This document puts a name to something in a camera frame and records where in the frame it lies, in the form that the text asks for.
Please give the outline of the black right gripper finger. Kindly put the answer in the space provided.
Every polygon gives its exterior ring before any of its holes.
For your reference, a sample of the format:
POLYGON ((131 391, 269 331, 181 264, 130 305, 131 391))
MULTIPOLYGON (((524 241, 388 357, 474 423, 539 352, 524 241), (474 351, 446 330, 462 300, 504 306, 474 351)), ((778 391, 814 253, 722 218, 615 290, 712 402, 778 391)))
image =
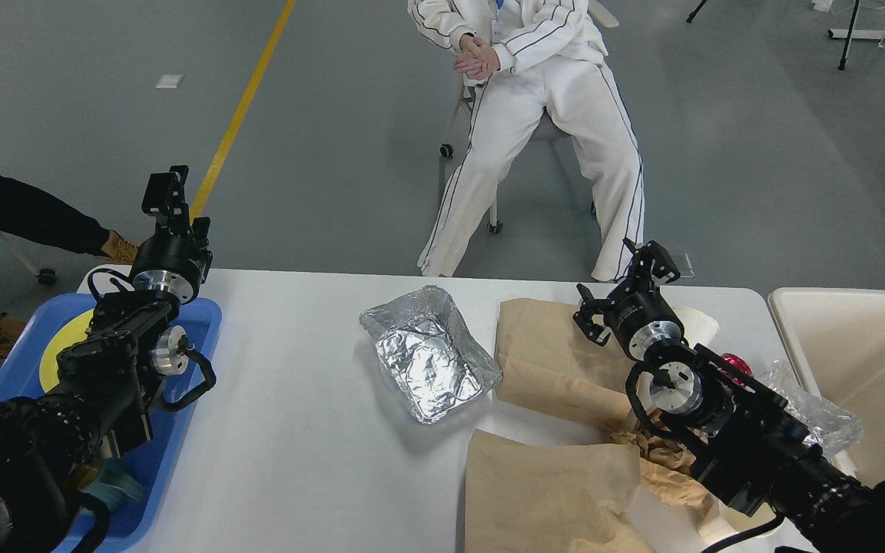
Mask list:
POLYGON ((602 298, 594 297, 592 290, 583 283, 576 284, 580 296, 573 322, 591 343, 603 347, 618 326, 618 295, 615 290, 602 298))
POLYGON ((681 279, 681 270, 670 252, 660 243, 653 240, 636 243, 625 238, 624 245, 632 257, 626 267, 624 279, 619 283, 621 298, 635 294, 659 295, 662 284, 681 279))

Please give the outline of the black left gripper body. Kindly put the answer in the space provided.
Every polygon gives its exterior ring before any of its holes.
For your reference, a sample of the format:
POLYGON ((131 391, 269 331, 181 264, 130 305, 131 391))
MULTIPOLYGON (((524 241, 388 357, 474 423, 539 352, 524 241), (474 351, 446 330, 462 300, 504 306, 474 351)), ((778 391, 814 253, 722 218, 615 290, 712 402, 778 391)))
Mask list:
POLYGON ((138 248, 129 280, 134 290, 169 293, 188 304, 199 296, 211 262, 206 240, 158 232, 138 248))

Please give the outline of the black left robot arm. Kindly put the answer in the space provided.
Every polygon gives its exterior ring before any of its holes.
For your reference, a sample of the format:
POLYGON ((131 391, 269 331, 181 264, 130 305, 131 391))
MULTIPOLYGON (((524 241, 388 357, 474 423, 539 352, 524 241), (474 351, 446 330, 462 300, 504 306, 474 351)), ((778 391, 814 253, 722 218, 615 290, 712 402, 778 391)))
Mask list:
POLYGON ((0 552, 52 552, 82 512, 94 524, 75 546, 94 552, 111 512, 71 477, 103 447, 122 455, 152 438, 151 412, 181 412, 217 382, 211 361, 176 325, 212 262, 210 220, 185 200, 189 168, 152 173, 141 209, 155 219, 113 293, 90 286, 95 308, 81 342, 57 356, 58 384, 41 398, 0 402, 0 552))

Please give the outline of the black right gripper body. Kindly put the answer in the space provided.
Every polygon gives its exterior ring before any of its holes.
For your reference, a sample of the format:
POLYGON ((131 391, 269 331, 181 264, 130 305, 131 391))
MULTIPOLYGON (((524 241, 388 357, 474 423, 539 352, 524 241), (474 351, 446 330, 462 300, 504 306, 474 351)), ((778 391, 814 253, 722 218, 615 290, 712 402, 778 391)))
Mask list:
POLYGON ((625 355, 642 361, 654 343, 684 340, 684 324, 659 290, 614 290, 608 295, 608 328, 625 355))

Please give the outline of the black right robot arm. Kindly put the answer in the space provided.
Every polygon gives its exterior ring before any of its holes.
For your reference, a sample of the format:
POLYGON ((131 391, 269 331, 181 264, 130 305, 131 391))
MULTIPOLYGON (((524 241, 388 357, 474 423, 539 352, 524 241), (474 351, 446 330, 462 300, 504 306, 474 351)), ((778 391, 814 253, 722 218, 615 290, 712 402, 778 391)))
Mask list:
POLYGON ((774 518, 713 544, 717 552, 784 521, 820 552, 885 552, 885 481, 868 487, 828 462, 783 396, 722 356, 689 346, 684 324, 661 296, 679 278, 659 243, 624 240, 624 279, 603 299, 577 286, 573 316, 590 342, 614 337, 633 367, 625 395, 649 434, 684 445, 691 477, 742 514, 768 505, 774 518))

